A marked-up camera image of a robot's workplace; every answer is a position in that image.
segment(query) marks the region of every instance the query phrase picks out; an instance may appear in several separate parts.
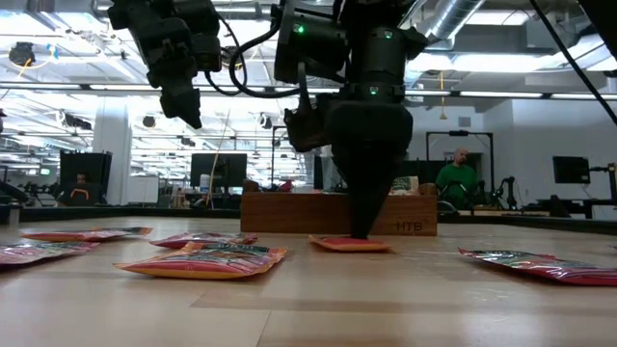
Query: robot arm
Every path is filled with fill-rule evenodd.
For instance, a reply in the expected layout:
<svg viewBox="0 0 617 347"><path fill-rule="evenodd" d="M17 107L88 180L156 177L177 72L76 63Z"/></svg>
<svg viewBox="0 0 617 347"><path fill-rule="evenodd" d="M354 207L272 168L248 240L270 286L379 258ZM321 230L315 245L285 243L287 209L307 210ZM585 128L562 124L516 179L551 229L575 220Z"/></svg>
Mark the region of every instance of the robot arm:
<svg viewBox="0 0 617 347"><path fill-rule="evenodd" d="M221 70L221 18L210 0L113 1L111 24L130 30L148 65L149 83L161 88L165 115L201 127L200 93L192 79L199 71L207 78ZM332 145L334 162L349 187L352 237L366 238L371 230L412 139L412 115L401 105L405 66L428 40L398 25L414 3L336 1L332 13L321 13L297 0L281 0L272 7L270 31L237 47L229 61L234 67L249 48L280 31L275 79L300 88L258 93L239 83L233 68L229 76L249 96L300 95L299 108L284 111L289 141L301 152ZM307 76L342 87L313 102Z"/></svg>
<svg viewBox="0 0 617 347"><path fill-rule="evenodd" d="M491 194L492 204L498 205L500 208L503 208L503 206L501 206L501 203L499 202L499 199L503 197L503 193L504 193L503 186L507 184L508 185L508 197L506 198L506 202L508 203L508 209L510 210L517 209L517 201L514 198L514 181L515 181L515 178L513 176L506 177L501 180L501 184L499 184L499 188L497 188L497 190L495 190Z"/></svg>

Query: white column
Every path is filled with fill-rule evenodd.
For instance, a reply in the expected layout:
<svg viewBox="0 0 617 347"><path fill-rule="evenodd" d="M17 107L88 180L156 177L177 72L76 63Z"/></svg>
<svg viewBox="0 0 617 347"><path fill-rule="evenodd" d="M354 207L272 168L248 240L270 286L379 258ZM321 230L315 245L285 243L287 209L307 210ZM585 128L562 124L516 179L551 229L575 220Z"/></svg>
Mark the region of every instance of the white column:
<svg viewBox="0 0 617 347"><path fill-rule="evenodd" d="M94 122L94 152L111 152L107 202L127 204L128 177L131 174L131 146L133 130L126 99L100 97Z"/></svg>
<svg viewBox="0 0 617 347"><path fill-rule="evenodd" d="M617 93L617 78L606 77L606 88L609 93Z"/></svg>

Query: wooden surface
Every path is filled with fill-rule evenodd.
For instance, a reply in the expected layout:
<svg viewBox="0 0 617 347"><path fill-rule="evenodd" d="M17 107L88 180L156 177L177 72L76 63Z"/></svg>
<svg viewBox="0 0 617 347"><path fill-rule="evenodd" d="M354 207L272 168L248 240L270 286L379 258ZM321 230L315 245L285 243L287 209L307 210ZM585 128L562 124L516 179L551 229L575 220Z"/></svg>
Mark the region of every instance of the wooden surface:
<svg viewBox="0 0 617 347"><path fill-rule="evenodd" d="M347 196L247 193L241 227L245 232L349 234ZM388 197L371 234L437 235L437 198Z"/></svg>
<svg viewBox="0 0 617 347"><path fill-rule="evenodd" d="M123 218L24 227L238 231L234 220ZM7 347L607 347L617 289L560 286L459 255L522 250L617 265L617 238L501 226L440 226L438 237L379 236L392 254L331 254L299 234L260 234L289 257L241 281L155 279L114 262L162 254L131 237L76 257L0 273ZM0 240L18 241L0 229Z"/></svg>
<svg viewBox="0 0 617 347"><path fill-rule="evenodd" d="M459 214L461 216L470 216L471 211L468 210L459 210ZM549 217L550 212L548 211L528 211L528 212L517 212L517 211L503 211L503 210L475 210L473 211L474 216L542 216Z"/></svg>

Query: snack bag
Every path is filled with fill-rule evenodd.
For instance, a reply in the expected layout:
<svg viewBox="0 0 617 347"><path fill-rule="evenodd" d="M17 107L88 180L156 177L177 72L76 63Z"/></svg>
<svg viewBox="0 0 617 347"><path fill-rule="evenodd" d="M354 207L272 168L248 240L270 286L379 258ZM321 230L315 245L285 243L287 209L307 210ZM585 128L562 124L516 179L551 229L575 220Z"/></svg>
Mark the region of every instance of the snack bag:
<svg viewBox="0 0 617 347"><path fill-rule="evenodd" d="M417 176L397 177L392 182L389 194L395 196L419 195Z"/></svg>
<svg viewBox="0 0 617 347"><path fill-rule="evenodd" d="M250 245L257 239L256 234L243 233L218 233L218 232L202 232L190 233L185 232L178 235L168 237L163 240L150 241L151 245L166 247L171 249L181 249L189 242L215 244L228 243L236 245Z"/></svg>
<svg viewBox="0 0 617 347"><path fill-rule="evenodd" d="M514 251L466 251L463 255L503 265L534 276L570 284L617 285L617 269L562 260L552 255Z"/></svg>
<svg viewBox="0 0 617 347"><path fill-rule="evenodd" d="M99 227L90 230L50 231L50 232L22 232L21 237L52 242L88 241L98 242L113 237L126 235L148 235L151 227Z"/></svg>
<svg viewBox="0 0 617 347"><path fill-rule="evenodd" d="M390 249L390 245L377 240L361 240L349 237L316 237L308 236L308 241L323 248L338 252L382 252Z"/></svg>
<svg viewBox="0 0 617 347"><path fill-rule="evenodd" d="M260 246L189 242L170 254L114 266L159 277L230 280L265 273L281 261L286 252L285 249Z"/></svg>
<svg viewBox="0 0 617 347"><path fill-rule="evenodd" d="M47 257L84 254L98 246L91 242L0 245L0 265L26 264Z"/></svg>

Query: desk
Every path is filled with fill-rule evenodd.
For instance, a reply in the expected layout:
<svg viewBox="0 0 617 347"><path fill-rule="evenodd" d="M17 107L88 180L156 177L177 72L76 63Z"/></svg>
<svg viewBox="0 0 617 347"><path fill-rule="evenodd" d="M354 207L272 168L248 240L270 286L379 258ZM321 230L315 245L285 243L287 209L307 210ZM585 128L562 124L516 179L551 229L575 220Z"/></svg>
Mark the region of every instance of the desk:
<svg viewBox="0 0 617 347"><path fill-rule="evenodd" d="M585 215L585 219L594 218L594 206L617 206L615 200L604 199L559 199L563 203L566 211L570 214L582 214ZM543 206L544 209L551 210L550 200L538 200L538 203Z"/></svg>
<svg viewBox="0 0 617 347"><path fill-rule="evenodd" d="M21 209L18 204L0 204L0 225L17 226Z"/></svg>
<svg viewBox="0 0 617 347"><path fill-rule="evenodd" d="M195 202L199 199L204 199L207 194L204 193L186 193L184 194L184 198L189 201L191 208L210 208L210 206L194 206ZM240 196L239 195L230 195L225 197L221 193L215 193L212 195L212 203L214 204L214 208L216 209L240 209Z"/></svg>
<svg viewBox="0 0 617 347"><path fill-rule="evenodd" d="M240 229L234 220L157 217L23 226L153 227L150 239ZM617 346L614 288L551 285L457 251L498 245L610 265L608 236L443 225L439 237L375 237L393 245L393 254L325 253L304 234L258 237L260 246L290 252L267 274L246 280L153 279L115 268L166 252L136 236L5 272L2 345ZM17 242L19 234L0 227L0 241Z"/></svg>
<svg viewBox="0 0 617 347"><path fill-rule="evenodd" d="M478 216L478 217L487 217L487 216L534 216L534 217L548 217L550 213L548 211L508 211L508 210L473 210L473 214L471 211L467 210L459 210L459 215L461 216Z"/></svg>

